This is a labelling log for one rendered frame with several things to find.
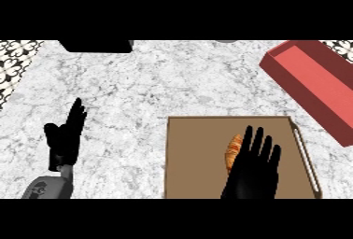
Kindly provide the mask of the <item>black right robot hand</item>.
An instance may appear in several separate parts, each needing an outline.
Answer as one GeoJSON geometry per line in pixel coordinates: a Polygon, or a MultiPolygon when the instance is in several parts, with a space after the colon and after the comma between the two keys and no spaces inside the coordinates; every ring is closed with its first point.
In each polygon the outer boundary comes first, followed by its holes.
{"type": "Polygon", "coordinates": [[[222,199],[273,200],[279,184],[281,146],[272,144],[272,136],[263,136],[263,128],[247,126],[239,154],[220,194],[222,199]]]}

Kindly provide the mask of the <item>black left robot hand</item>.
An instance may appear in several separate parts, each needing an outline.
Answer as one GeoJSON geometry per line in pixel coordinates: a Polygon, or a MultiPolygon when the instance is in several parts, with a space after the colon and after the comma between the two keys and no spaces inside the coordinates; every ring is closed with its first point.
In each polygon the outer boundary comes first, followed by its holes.
{"type": "Polygon", "coordinates": [[[61,126],[53,123],[44,125],[44,135],[50,148],[49,170],[52,172],[58,172],[58,167],[62,165],[75,165],[86,117],[86,107],[81,99],[75,98],[67,122],[61,126]]]}

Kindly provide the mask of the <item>golden croissant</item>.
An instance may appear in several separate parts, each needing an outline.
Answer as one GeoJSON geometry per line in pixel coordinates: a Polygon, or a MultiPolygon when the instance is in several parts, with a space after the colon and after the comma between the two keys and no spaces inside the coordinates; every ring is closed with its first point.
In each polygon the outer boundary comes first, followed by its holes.
{"type": "Polygon", "coordinates": [[[225,163],[226,163],[228,171],[232,171],[235,158],[239,154],[241,145],[242,145],[242,136],[236,134],[229,142],[226,152],[225,152],[225,163]]]}

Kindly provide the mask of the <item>brown wooden tray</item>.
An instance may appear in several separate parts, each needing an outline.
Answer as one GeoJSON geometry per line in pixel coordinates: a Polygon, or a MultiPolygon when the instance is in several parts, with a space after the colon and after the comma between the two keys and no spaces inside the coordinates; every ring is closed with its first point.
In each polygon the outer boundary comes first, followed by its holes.
{"type": "Polygon", "coordinates": [[[165,144],[164,197],[216,199],[228,179],[225,152],[245,129],[281,146],[279,199],[319,199],[322,189],[297,124],[288,116],[170,117],[165,144]]]}

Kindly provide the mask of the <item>red cardboard box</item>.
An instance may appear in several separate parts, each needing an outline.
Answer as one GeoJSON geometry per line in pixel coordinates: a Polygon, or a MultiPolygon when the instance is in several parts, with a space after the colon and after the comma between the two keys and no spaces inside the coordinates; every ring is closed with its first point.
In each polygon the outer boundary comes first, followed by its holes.
{"type": "Polygon", "coordinates": [[[288,40],[260,68],[341,146],[353,146],[353,64],[319,40],[288,40]]]}

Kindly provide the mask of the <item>black appliance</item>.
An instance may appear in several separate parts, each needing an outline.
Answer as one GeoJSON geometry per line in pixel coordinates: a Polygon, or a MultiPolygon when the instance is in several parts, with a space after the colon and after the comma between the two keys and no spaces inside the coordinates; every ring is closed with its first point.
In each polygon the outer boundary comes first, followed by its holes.
{"type": "Polygon", "coordinates": [[[68,52],[89,53],[130,53],[133,51],[133,40],[61,40],[61,45],[68,52]]]}

